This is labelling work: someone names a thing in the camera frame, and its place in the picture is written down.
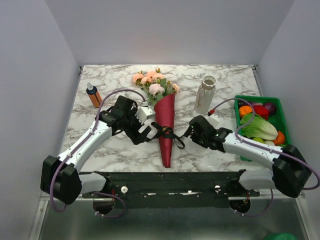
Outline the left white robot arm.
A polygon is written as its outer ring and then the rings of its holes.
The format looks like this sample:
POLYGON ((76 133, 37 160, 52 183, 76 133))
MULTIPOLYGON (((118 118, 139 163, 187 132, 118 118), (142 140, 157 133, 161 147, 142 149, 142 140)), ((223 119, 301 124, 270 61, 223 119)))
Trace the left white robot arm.
POLYGON ((90 192, 107 197, 111 191, 107 178, 96 172, 80 175, 82 167, 100 145, 119 133, 125 133, 134 145, 145 142, 151 127, 139 130, 154 116, 149 106, 138 106, 134 100, 119 96, 113 106, 97 113, 90 128, 69 149, 45 158, 40 189, 65 205, 90 192))

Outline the black ribbon gold lettering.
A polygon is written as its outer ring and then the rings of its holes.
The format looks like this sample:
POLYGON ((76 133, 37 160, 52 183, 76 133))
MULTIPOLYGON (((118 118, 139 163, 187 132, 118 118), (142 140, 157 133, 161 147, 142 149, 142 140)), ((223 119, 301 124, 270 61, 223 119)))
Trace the black ribbon gold lettering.
POLYGON ((150 142, 154 139, 159 139, 160 137, 163 137, 164 139, 171 139, 175 142, 176 146, 179 149, 184 149, 185 148, 185 144, 184 142, 181 140, 181 138, 183 136, 177 136, 173 129, 169 126, 161 126, 156 122, 152 122, 151 126, 157 129, 157 133, 152 137, 152 138, 148 138, 146 137, 146 142, 150 142))

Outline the pale pink flower stem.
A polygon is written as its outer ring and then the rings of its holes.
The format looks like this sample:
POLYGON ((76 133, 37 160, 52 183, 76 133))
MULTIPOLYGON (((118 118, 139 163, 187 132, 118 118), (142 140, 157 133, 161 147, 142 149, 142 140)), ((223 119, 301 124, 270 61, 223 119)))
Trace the pale pink flower stem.
POLYGON ((152 83, 145 87, 145 92, 148 96, 148 102, 155 106, 165 96, 165 88, 159 83, 152 83))

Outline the dark red wrapping paper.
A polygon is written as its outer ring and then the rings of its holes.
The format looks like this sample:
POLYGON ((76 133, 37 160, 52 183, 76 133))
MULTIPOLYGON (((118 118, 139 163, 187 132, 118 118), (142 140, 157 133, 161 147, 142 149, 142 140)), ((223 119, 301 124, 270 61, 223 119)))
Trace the dark red wrapping paper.
POLYGON ((166 137, 170 135, 174 130, 175 121, 175 94, 169 94, 159 100, 155 107, 155 122, 159 125, 158 132, 160 137, 158 138, 162 165, 165 168, 171 167, 171 156, 173 139, 166 137))

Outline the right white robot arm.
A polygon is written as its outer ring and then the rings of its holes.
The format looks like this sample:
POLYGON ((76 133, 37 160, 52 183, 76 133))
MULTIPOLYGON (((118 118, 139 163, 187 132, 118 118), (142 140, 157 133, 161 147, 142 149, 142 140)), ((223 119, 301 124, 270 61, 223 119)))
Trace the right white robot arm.
POLYGON ((267 146, 241 138, 230 129, 214 128, 202 115, 189 122, 184 137, 190 137, 205 149, 239 155, 265 168, 259 171, 245 170, 238 179, 233 180, 230 191, 236 196, 243 195, 247 190, 275 189, 287 197, 296 198, 311 175, 306 161, 293 145, 285 148, 267 146))

